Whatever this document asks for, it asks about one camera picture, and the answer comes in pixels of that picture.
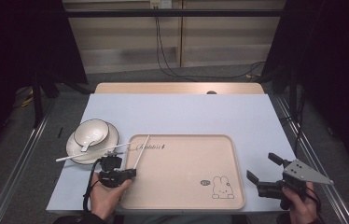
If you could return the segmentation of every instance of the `white bowl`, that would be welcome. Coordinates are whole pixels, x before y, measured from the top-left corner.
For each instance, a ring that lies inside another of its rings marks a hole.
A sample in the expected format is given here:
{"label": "white bowl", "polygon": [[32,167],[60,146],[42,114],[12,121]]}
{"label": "white bowl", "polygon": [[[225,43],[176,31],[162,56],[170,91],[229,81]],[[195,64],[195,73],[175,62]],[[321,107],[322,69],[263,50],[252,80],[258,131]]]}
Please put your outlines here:
{"label": "white bowl", "polygon": [[[114,127],[114,125],[110,123],[107,123],[107,125],[109,127],[109,135],[107,136],[107,138],[105,138],[105,140],[103,140],[101,144],[89,147],[85,156],[73,158],[72,161],[75,161],[80,164],[93,164],[94,162],[96,162],[97,159],[103,157],[107,151],[114,151],[114,148],[98,151],[103,148],[114,147],[119,143],[119,132],[117,131],[116,127]],[[76,142],[74,136],[74,133],[71,134],[69,139],[67,140],[66,152],[69,156],[75,156],[82,153],[82,146],[80,146]]]}
{"label": "white bowl", "polygon": [[108,135],[108,125],[101,119],[90,119],[81,123],[75,131],[75,141],[82,147],[95,146]]}

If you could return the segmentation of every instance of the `white tabletop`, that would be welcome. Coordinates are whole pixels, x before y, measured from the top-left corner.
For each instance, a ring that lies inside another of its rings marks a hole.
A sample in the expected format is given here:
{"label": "white tabletop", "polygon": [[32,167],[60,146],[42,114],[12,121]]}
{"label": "white tabletop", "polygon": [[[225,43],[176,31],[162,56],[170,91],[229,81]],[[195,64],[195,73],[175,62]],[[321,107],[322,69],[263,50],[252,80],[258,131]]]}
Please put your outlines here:
{"label": "white tabletop", "polygon": [[[233,141],[244,184],[245,205],[236,212],[282,211],[279,200],[259,198],[256,186],[246,178],[246,170],[260,181],[275,182],[282,178],[283,168],[268,159],[269,152],[287,160],[295,159],[268,95],[95,93],[80,122],[88,119],[103,119],[116,126],[120,144],[137,134],[225,134]],[[91,165],[66,161],[47,210],[81,211],[90,171]],[[128,214],[140,210],[120,206],[118,212]]]}

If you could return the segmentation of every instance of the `cartoon rabbit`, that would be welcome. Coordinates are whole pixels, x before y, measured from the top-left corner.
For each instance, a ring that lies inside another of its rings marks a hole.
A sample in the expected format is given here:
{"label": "cartoon rabbit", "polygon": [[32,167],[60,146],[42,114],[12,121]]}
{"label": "cartoon rabbit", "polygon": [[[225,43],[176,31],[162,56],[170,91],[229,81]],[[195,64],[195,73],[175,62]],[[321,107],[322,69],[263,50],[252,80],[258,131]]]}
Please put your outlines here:
{"label": "cartoon rabbit", "polygon": [[216,176],[213,179],[213,195],[214,199],[233,199],[232,188],[230,187],[230,181],[226,176]]}

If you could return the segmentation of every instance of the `spoon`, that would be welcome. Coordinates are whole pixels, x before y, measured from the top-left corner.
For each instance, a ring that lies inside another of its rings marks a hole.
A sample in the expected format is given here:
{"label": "spoon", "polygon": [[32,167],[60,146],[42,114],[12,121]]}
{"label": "spoon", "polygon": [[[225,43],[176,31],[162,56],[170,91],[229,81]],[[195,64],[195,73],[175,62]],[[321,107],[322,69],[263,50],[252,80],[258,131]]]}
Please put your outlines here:
{"label": "spoon", "polygon": [[88,150],[88,147],[95,141],[99,140],[103,134],[99,131],[93,132],[93,136],[89,142],[87,142],[84,147],[82,147],[81,152],[86,152]]}

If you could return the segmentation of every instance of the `black horizontal bar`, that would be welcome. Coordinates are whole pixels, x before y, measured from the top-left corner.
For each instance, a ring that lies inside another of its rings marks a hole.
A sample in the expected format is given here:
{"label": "black horizontal bar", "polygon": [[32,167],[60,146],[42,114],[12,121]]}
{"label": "black horizontal bar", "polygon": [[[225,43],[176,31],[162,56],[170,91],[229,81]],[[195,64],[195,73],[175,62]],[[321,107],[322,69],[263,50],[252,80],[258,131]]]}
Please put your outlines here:
{"label": "black horizontal bar", "polygon": [[281,9],[67,9],[69,18],[98,17],[281,17]]}

